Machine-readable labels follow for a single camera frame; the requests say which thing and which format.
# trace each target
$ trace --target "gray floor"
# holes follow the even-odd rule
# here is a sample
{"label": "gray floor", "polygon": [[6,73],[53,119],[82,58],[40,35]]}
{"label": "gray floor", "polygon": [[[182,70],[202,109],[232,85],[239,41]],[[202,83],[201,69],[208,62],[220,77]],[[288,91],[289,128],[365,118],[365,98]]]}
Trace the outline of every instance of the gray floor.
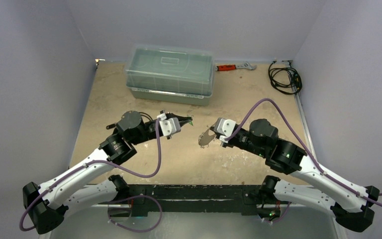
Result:
{"label": "gray floor", "polygon": [[[163,213],[160,225],[148,233],[132,233],[107,223],[107,208],[92,207],[53,230],[51,239],[336,239],[332,219],[306,207],[291,207],[277,225],[261,223],[256,216],[239,213]],[[158,213],[146,218],[129,218],[124,225],[145,229]]]}

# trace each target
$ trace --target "white wall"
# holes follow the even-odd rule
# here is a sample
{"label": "white wall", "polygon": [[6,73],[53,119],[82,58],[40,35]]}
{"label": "white wall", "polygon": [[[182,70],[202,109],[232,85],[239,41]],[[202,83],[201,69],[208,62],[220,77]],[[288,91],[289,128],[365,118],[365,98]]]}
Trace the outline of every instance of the white wall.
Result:
{"label": "white wall", "polygon": [[94,70],[64,0],[0,0],[0,238],[38,237],[21,189],[67,169]]}
{"label": "white wall", "polygon": [[[382,1],[328,0],[294,65],[318,160],[382,191]],[[373,210],[373,225],[351,238],[382,238]]]}
{"label": "white wall", "polygon": [[292,59],[325,0],[68,0],[96,58],[133,43],[213,51],[217,60]]}

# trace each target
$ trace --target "tabletop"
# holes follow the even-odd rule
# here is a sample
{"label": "tabletop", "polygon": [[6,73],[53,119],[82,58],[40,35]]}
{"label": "tabletop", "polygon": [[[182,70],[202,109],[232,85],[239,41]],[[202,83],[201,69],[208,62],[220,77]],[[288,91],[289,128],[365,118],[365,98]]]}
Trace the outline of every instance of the tabletop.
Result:
{"label": "tabletop", "polygon": [[[124,64],[100,63],[70,166],[92,153],[112,133],[112,130],[106,130],[106,125],[119,121],[126,111],[146,112],[155,118],[159,111],[166,110],[179,116],[192,116],[193,125],[184,125],[182,131],[173,135],[170,140],[165,137],[161,139],[162,166],[156,176],[144,179],[113,169],[91,183],[100,183],[112,174],[120,174],[128,184],[261,184],[267,175],[274,175],[294,184],[305,184],[299,179],[271,170],[265,165],[265,160],[257,155],[236,147],[221,147],[219,140],[212,141],[204,148],[198,144],[199,136],[217,118],[232,119],[240,123],[248,110],[261,98],[274,100],[296,133],[305,139],[294,97],[272,88],[268,66],[258,64],[253,71],[240,69],[215,72],[210,104],[201,107],[136,99],[125,85]],[[278,74],[277,78],[288,82],[286,73]],[[267,119],[279,129],[280,138],[300,146],[271,103],[259,105],[243,128],[248,129],[250,122],[256,119]],[[122,166],[141,174],[154,172],[157,166],[156,141],[134,147],[137,154]]]}

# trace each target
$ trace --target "green plastic container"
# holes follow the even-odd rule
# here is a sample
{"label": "green plastic container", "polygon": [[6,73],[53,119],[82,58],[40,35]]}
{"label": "green plastic container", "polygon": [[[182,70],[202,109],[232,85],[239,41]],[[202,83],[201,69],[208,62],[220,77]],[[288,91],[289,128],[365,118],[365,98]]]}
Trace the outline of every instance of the green plastic container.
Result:
{"label": "green plastic container", "polygon": [[125,74],[135,98],[207,106],[213,93],[213,56],[207,51],[136,45]]}

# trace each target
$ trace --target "transparent lid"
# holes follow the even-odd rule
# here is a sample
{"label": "transparent lid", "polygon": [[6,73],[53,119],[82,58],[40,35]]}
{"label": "transparent lid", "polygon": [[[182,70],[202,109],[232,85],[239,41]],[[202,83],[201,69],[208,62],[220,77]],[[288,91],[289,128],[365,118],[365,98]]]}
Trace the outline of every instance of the transparent lid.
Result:
{"label": "transparent lid", "polygon": [[135,77],[211,84],[210,52],[155,45],[135,45],[125,73]]}

